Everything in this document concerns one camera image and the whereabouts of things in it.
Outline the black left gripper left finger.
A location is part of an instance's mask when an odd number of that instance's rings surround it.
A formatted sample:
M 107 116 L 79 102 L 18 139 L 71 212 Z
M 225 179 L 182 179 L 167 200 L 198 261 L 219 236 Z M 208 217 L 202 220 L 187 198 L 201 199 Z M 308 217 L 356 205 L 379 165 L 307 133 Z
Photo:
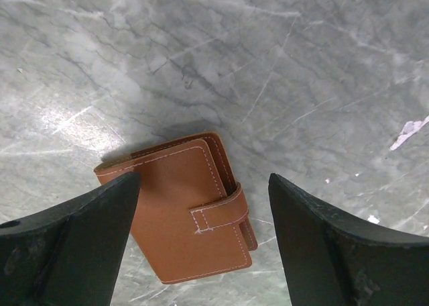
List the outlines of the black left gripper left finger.
M 110 305 L 141 177 L 1 224 L 2 305 Z

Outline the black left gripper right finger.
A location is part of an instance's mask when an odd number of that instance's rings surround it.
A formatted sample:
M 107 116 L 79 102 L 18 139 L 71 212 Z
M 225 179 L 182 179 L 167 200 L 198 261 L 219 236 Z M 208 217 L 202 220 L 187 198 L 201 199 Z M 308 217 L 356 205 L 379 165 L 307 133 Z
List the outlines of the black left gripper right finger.
M 360 219 L 278 174 L 268 191 L 293 305 L 428 304 L 428 238 Z

